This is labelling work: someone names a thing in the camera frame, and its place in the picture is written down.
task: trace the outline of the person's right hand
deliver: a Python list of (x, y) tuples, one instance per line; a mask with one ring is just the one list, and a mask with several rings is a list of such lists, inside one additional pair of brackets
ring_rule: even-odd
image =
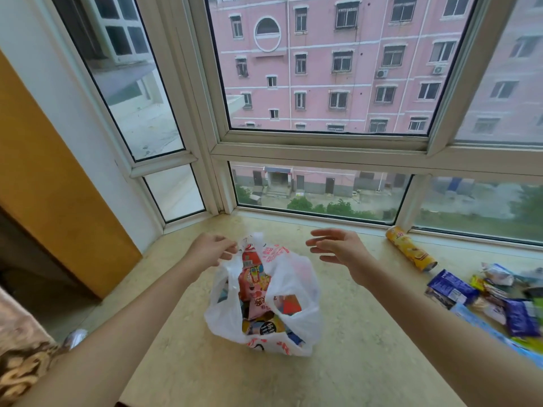
[(320, 228), (313, 230), (311, 235), (316, 236), (306, 241), (306, 245), (311, 247), (311, 252), (323, 254), (320, 256), (322, 261), (346, 266), (357, 284), (364, 285), (364, 274), (379, 267), (377, 260), (354, 231)]

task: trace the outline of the blue snack package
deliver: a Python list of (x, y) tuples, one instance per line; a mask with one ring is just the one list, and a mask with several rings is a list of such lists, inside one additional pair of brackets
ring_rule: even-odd
[(519, 353), (521, 356), (527, 357), (530, 360), (532, 360), (540, 369), (543, 369), (543, 355), (534, 353), (533, 351), (530, 351), (527, 348), (522, 347), (518, 343), (515, 343), (514, 341), (509, 340), (505, 335), (498, 332), (494, 328), (492, 328), (489, 324), (487, 324), (485, 321), (477, 317), (475, 314), (473, 314), (469, 309), (467, 309), (465, 306), (463, 306), (460, 303), (457, 303), (454, 305), (453, 308), (451, 308), (451, 312), (461, 319), (467, 321), (472, 326), (476, 326), (479, 328), (482, 328), (487, 333), (492, 335), (496, 340), (501, 341), (509, 348), (513, 349), (517, 353)]
[(531, 300), (505, 300), (506, 324), (512, 337), (539, 337), (539, 322)]
[(472, 304), (478, 298), (479, 290), (447, 270), (442, 270), (428, 283), (426, 295), (451, 309), (456, 303), (466, 306)]

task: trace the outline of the air conditioner unit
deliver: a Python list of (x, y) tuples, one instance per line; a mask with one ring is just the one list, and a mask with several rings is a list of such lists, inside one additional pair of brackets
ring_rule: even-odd
[(377, 70), (375, 73), (376, 79), (385, 79), (388, 76), (388, 70)]
[(444, 74), (444, 72), (445, 72), (445, 66), (435, 66), (432, 71), (432, 74), (440, 75), (440, 74)]

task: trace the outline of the white plastic bag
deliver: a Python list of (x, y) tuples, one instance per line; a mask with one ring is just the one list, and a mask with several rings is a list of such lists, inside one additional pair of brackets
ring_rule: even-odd
[[(264, 272), (271, 277), (266, 292), (266, 304), (278, 315), (285, 325), (304, 343), (296, 345), (287, 333), (266, 335), (245, 335), (242, 332), (243, 316), (241, 312), (240, 282), (238, 277), (243, 268), (243, 251), (250, 244), (256, 250), (264, 267)], [(263, 254), (262, 233), (254, 233), (238, 243), (240, 250), (230, 261), (224, 261), (219, 267), (211, 290), (210, 306), (204, 317), (211, 332), (251, 348), (268, 352), (283, 353), (289, 356), (310, 356), (313, 345), (320, 339), (322, 327), (319, 299), (320, 289), (315, 271), (307, 257), (284, 249), (280, 254)], [(218, 303), (219, 296), (228, 281), (227, 299)], [(296, 295), (302, 308), (293, 315), (282, 314), (274, 304), (274, 296)]]

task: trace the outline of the white wall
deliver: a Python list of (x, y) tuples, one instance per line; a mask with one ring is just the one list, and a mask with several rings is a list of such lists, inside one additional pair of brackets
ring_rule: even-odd
[(48, 34), (33, 1), (0, 0), (0, 50), (143, 252), (162, 234), (162, 228), (137, 183), (119, 170), (121, 163), (116, 163), (99, 116)]

